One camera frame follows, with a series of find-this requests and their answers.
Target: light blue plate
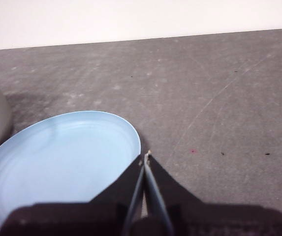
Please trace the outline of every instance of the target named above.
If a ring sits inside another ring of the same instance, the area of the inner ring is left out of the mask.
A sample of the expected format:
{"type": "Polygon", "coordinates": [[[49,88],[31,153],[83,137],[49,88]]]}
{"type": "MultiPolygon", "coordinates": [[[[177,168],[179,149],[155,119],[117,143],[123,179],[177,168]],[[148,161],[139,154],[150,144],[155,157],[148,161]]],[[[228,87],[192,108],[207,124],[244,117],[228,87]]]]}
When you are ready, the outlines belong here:
{"type": "Polygon", "coordinates": [[[133,126],[107,112],[52,117],[0,146],[0,226],[22,206],[88,202],[140,154],[133,126]]]}

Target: plate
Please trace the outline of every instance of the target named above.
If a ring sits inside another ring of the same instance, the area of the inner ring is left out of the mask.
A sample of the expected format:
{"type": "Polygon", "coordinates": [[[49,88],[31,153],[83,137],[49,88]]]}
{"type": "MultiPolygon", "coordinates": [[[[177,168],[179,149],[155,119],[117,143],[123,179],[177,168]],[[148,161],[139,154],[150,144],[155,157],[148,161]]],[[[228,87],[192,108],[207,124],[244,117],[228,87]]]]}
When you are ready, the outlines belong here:
{"type": "Polygon", "coordinates": [[[18,207],[90,201],[140,152],[134,127],[107,112],[67,113],[29,126],[0,146],[0,227],[18,207]]]}

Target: scratch mark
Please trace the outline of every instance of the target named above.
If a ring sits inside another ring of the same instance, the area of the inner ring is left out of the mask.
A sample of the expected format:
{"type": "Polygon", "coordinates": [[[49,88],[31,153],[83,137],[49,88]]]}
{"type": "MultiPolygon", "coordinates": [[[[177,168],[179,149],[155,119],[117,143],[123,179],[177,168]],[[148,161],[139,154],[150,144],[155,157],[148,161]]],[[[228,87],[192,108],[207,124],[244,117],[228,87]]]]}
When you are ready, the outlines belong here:
{"type": "Polygon", "coordinates": [[[190,57],[192,60],[194,60],[195,63],[197,63],[197,64],[201,67],[201,69],[204,71],[204,73],[209,77],[209,79],[211,79],[211,76],[210,76],[210,74],[208,73],[208,71],[205,69],[204,65],[203,65],[201,62],[199,62],[197,59],[195,59],[194,57],[192,57],[191,55],[189,55],[189,57],[190,57]]]}
{"type": "MultiPolygon", "coordinates": [[[[265,61],[267,58],[269,58],[271,55],[267,54],[264,58],[260,59],[257,63],[253,64],[252,66],[249,66],[242,74],[246,74],[248,71],[250,71],[251,69],[255,68],[256,66],[258,66],[261,62],[265,61]]],[[[176,143],[175,147],[172,150],[172,154],[171,156],[173,156],[173,154],[175,153],[176,148],[178,147],[180,141],[183,139],[183,137],[186,135],[187,131],[194,125],[196,119],[203,113],[203,111],[211,104],[211,102],[218,97],[225,89],[227,89],[233,82],[235,82],[236,80],[240,79],[240,76],[235,77],[234,79],[232,79],[226,86],[224,86],[217,94],[215,94],[214,97],[212,97],[210,99],[210,101],[200,110],[200,112],[193,118],[193,120],[191,121],[191,123],[189,124],[189,126],[186,128],[186,130],[182,133],[182,135],[180,136],[178,142],[176,143]]]]}
{"type": "Polygon", "coordinates": [[[216,126],[216,124],[217,124],[217,122],[218,122],[219,115],[220,115],[220,113],[221,113],[223,107],[226,105],[226,103],[227,103],[227,102],[225,102],[225,103],[222,105],[222,107],[220,108],[219,112],[218,112],[217,115],[216,115],[216,119],[215,119],[215,122],[214,122],[213,128],[212,128],[212,133],[211,133],[210,139],[209,139],[209,141],[208,141],[208,144],[209,144],[209,145],[208,145],[208,152],[210,151],[211,141],[212,141],[212,139],[213,139],[213,136],[215,135],[215,126],[216,126]]]}

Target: wall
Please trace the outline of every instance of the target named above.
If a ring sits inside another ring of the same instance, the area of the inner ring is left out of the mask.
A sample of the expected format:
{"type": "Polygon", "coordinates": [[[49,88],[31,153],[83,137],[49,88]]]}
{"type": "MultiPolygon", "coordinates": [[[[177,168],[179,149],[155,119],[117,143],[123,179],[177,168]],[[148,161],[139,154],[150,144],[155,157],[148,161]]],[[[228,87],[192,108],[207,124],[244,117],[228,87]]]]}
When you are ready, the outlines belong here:
{"type": "Polygon", "coordinates": [[[0,49],[282,28],[282,0],[0,0],[0,49]]]}

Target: floor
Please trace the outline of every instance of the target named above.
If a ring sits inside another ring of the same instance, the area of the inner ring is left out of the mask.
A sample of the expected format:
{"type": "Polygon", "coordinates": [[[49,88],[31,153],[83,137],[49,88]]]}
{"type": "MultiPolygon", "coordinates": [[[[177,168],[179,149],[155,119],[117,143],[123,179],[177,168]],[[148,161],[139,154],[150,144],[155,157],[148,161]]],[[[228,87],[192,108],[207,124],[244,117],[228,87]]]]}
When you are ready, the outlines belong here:
{"type": "Polygon", "coordinates": [[[0,50],[14,130],[115,113],[205,202],[282,211],[282,29],[0,50]]]}

